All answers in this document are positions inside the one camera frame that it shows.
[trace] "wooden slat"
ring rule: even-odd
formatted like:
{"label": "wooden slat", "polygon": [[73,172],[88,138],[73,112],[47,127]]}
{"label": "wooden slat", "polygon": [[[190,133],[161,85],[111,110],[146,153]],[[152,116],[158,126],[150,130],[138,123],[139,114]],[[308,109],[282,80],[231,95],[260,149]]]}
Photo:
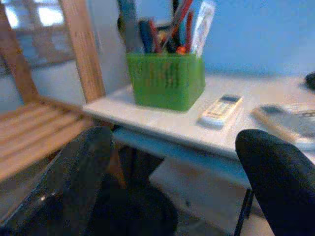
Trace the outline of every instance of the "wooden slat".
{"label": "wooden slat", "polygon": [[8,119],[8,118],[16,117],[19,114],[27,112],[29,110],[33,110],[36,106],[40,106],[40,104],[35,103],[35,102],[31,102],[31,103],[28,103],[27,105],[18,107],[15,111],[10,111],[10,112],[4,113],[4,114],[0,115],[0,122],[2,120]]}
{"label": "wooden slat", "polygon": [[91,125],[90,119],[81,119],[49,136],[47,139],[43,139],[27,149],[9,156],[6,160],[0,162],[0,181],[13,176],[31,164],[59,150]]}
{"label": "wooden slat", "polygon": [[60,0],[69,28],[86,102],[105,95],[95,38],[85,0]]}
{"label": "wooden slat", "polygon": [[56,107],[60,107],[62,109],[68,110],[68,111],[72,111],[72,112],[75,112],[78,114],[89,116],[88,113],[82,111],[82,106],[67,104],[67,103],[60,102],[60,101],[57,101],[55,99],[45,97],[42,95],[35,95],[33,98],[34,98],[35,102],[40,102],[42,104],[48,104],[48,105],[54,105]]}
{"label": "wooden slat", "polygon": [[16,151],[26,148],[27,146],[58,132],[65,126],[75,122],[78,118],[79,116],[76,114],[65,114],[56,120],[53,120],[30,132],[24,133],[23,135],[20,135],[7,143],[4,143],[4,145],[0,147],[0,161],[8,155],[11,155]]}
{"label": "wooden slat", "polygon": [[46,114],[48,112],[55,111],[55,110],[56,110],[55,108],[51,106],[47,106],[47,105],[35,107],[33,110],[29,110],[24,113],[21,113],[16,117],[1,121],[0,130],[1,132],[5,132],[6,129],[15,128],[13,126],[26,122],[29,119],[36,119],[38,116],[42,114]]}
{"label": "wooden slat", "polygon": [[0,53],[10,68],[15,85],[25,103],[31,102],[32,96],[38,94],[32,80],[31,70],[26,62],[15,32],[6,17],[4,5],[0,4]]}
{"label": "wooden slat", "polygon": [[21,135],[25,132],[31,131],[35,129],[36,127],[39,127],[51,121],[52,119],[56,119],[60,117],[63,113],[64,111],[61,111],[61,110],[50,111],[46,114],[38,116],[36,119],[29,119],[27,120],[27,122],[23,122],[15,127],[11,127],[10,129],[7,129],[6,132],[3,132],[1,134],[0,144],[6,143],[10,139],[13,139],[14,137]]}

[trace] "desk leg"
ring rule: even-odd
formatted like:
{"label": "desk leg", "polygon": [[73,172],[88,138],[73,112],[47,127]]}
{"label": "desk leg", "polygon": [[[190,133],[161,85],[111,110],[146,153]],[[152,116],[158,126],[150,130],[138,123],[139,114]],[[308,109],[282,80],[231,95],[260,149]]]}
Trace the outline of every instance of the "desk leg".
{"label": "desk leg", "polygon": [[244,200],[243,200],[240,216],[238,218],[238,222],[234,231],[234,236],[241,235],[244,219],[245,217],[249,218],[250,216],[253,196],[254,196],[253,191],[251,189],[247,189]]}
{"label": "desk leg", "polygon": [[122,170],[122,166],[121,166],[121,162],[120,162],[120,158],[119,158],[119,154],[118,154],[117,149],[114,150],[114,152],[111,156],[107,172],[110,173],[112,176],[114,176],[118,180],[121,188],[126,188],[126,180],[124,177],[124,173]]}

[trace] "remote control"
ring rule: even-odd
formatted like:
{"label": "remote control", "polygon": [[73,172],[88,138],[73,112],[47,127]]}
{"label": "remote control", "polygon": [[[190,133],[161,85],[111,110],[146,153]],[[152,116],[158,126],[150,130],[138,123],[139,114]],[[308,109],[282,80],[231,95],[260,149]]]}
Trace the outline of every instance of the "remote control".
{"label": "remote control", "polygon": [[241,96],[224,95],[202,113],[200,121],[208,125],[223,126],[242,101]]}

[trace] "marker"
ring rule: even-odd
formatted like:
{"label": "marker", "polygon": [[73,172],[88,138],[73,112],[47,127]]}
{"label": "marker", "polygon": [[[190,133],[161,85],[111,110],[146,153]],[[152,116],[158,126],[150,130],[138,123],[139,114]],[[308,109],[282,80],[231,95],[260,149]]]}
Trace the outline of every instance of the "marker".
{"label": "marker", "polygon": [[154,41],[154,45],[155,45],[155,51],[157,53],[162,53],[162,48],[158,42],[158,33],[157,33],[157,29],[155,28],[153,21],[149,20],[149,25],[150,25],[150,29],[151,29],[151,34],[152,34],[152,38]]}
{"label": "marker", "polygon": [[182,4],[180,4],[174,14],[173,20],[171,22],[171,26],[170,26],[170,31],[167,34],[166,37],[166,41],[163,44],[162,50],[164,50],[164,48],[166,47],[166,44],[168,42],[168,40],[172,37],[173,32],[175,30],[177,30],[177,27],[179,26],[179,24],[183,21],[183,19],[185,18],[190,5],[192,3],[193,0],[184,0]]}
{"label": "marker", "polygon": [[142,43],[144,46],[144,52],[151,53],[153,39],[152,39],[149,21],[146,21],[146,20],[139,21],[139,27],[140,27],[140,35],[141,35]]}
{"label": "marker", "polygon": [[187,16],[186,22],[186,53],[190,53],[191,50],[191,25],[192,25],[193,11],[191,10]]}

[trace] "white wall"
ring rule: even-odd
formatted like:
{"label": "white wall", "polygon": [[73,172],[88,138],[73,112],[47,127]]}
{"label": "white wall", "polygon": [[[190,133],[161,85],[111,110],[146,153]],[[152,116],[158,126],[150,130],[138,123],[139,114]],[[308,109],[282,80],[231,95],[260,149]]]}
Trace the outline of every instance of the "white wall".
{"label": "white wall", "polygon": [[117,0],[87,0],[96,37],[106,94],[130,83],[126,48],[117,27]]}
{"label": "white wall", "polygon": [[14,110],[23,105],[22,98],[15,87],[11,75],[0,78],[0,113]]}
{"label": "white wall", "polygon": [[[87,1],[95,28],[96,42],[106,94],[127,85],[126,53],[117,29],[116,0]],[[75,61],[32,71],[39,94],[66,103],[85,104]],[[0,113],[15,110],[23,101],[11,75],[0,77]]]}
{"label": "white wall", "polygon": [[[85,104],[75,61],[35,69],[32,79],[41,95],[71,104]],[[21,105],[23,101],[13,77],[0,77],[0,113],[13,111]]]}

